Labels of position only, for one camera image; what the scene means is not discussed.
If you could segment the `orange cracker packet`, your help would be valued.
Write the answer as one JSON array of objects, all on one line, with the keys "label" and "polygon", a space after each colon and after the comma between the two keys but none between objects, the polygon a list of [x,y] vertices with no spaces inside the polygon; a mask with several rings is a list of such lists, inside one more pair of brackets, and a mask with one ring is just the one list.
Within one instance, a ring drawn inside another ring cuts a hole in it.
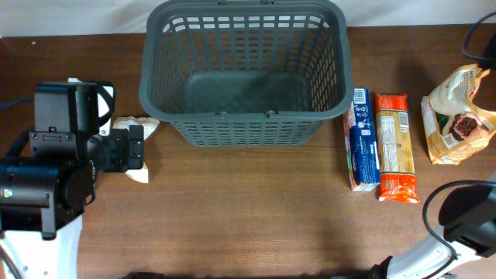
[{"label": "orange cracker packet", "polygon": [[418,204],[407,95],[375,97],[380,159],[379,201]]}]

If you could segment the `grey plastic basket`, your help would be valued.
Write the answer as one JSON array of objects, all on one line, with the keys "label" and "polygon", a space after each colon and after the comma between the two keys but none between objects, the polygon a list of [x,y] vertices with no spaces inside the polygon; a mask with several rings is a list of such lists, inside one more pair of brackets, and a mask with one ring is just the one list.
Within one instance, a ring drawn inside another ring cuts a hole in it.
[{"label": "grey plastic basket", "polygon": [[298,146],[353,99],[333,2],[168,1],[146,23],[139,99],[196,146]]}]

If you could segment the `tan snack bag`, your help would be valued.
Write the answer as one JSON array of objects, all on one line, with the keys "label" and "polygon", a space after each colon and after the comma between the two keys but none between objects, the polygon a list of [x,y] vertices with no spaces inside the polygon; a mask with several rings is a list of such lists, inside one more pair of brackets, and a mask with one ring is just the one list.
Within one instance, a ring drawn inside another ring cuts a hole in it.
[{"label": "tan snack bag", "polygon": [[432,164],[459,165],[485,149],[495,134],[495,113],[473,103],[490,74],[476,64],[459,67],[422,98],[422,119]]}]

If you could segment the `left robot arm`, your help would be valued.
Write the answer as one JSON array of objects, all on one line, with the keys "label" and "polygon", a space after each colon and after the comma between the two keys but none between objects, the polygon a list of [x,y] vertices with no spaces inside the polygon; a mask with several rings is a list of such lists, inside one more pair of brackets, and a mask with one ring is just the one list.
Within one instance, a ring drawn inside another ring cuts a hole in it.
[{"label": "left robot arm", "polygon": [[35,124],[1,158],[1,276],[75,278],[82,215],[104,173],[139,170],[144,128],[101,128],[115,111],[107,81],[42,83]]}]

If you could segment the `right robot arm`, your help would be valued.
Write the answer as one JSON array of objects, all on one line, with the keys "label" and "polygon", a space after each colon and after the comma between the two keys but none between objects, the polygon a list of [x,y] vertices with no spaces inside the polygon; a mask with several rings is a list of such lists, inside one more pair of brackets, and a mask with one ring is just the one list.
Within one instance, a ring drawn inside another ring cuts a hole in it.
[{"label": "right robot arm", "polygon": [[[434,229],[427,218],[429,205],[448,189]],[[460,180],[438,187],[425,200],[422,221],[427,237],[373,266],[368,278],[441,278],[462,264],[495,255],[495,180]]]}]

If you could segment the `blue biscuit box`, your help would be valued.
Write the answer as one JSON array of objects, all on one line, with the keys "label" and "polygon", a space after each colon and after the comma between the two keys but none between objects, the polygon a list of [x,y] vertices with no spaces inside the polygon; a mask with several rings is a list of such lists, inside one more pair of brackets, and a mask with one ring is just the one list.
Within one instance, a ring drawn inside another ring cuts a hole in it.
[{"label": "blue biscuit box", "polygon": [[372,191],[380,183],[373,109],[367,88],[355,88],[353,100],[343,113],[346,159],[352,191]]}]

